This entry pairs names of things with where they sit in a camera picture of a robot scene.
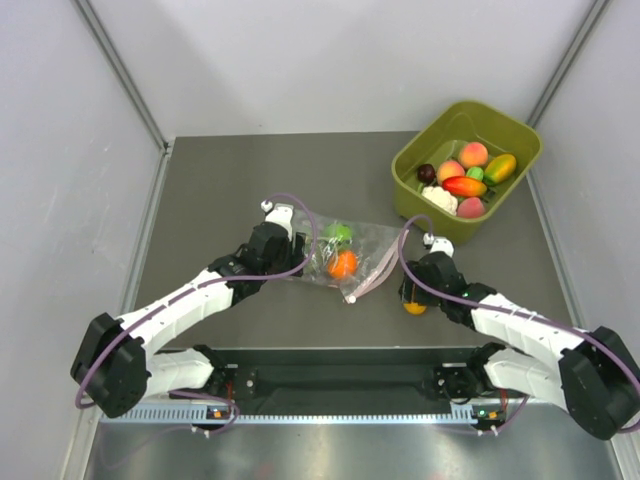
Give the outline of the clear zip top bag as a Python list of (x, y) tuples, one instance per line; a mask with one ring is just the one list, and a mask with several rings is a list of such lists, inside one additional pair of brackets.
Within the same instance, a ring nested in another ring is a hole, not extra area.
[(306, 262), (296, 280), (338, 289), (348, 304), (381, 286), (398, 262), (406, 238), (387, 225), (347, 221), (318, 214), (293, 214), (296, 253)]

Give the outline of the green fake watermelon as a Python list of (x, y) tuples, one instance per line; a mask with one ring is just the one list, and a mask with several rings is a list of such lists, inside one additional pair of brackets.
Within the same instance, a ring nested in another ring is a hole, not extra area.
[(327, 225), (322, 235), (327, 242), (335, 244), (351, 243), (353, 238), (352, 229), (340, 222), (333, 222)]

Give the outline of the orange fake fruit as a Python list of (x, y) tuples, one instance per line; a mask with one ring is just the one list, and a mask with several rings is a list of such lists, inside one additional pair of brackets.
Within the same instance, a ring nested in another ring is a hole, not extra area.
[(327, 273), (331, 278), (343, 280), (352, 277), (358, 268), (357, 255), (351, 250), (344, 250), (333, 255), (327, 265)]

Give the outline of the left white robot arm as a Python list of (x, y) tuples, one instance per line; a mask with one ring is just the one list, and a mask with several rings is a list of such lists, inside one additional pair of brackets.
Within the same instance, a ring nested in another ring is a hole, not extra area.
[(103, 313), (92, 319), (70, 370), (79, 386), (77, 407), (95, 406), (118, 418), (158, 394), (181, 389), (220, 394), (227, 374), (208, 349), (161, 350), (207, 317), (255, 295), (267, 281), (300, 272), (304, 239), (293, 230), (292, 214), (290, 207), (277, 205), (248, 242), (182, 287), (117, 318)]

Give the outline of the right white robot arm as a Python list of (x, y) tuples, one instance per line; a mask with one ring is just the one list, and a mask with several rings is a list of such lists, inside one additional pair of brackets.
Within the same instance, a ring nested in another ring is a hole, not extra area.
[(400, 295), (434, 306), (453, 323), (495, 338), (469, 362), (476, 394), (521, 392), (565, 411), (595, 438), (639, 429), (639, 366), (613, 330), (557, 324), (516, 305), (496, 289), (469, 283), (444, 252), (403, 261)]

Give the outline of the yellow fake orange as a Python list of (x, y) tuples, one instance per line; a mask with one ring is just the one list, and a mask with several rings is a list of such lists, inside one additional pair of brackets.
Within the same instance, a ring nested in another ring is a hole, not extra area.
[(403, 304), (405, 311), (411, 315), (422, 315), (427, 311), (427, 306), (416, 302), (407, 302)]

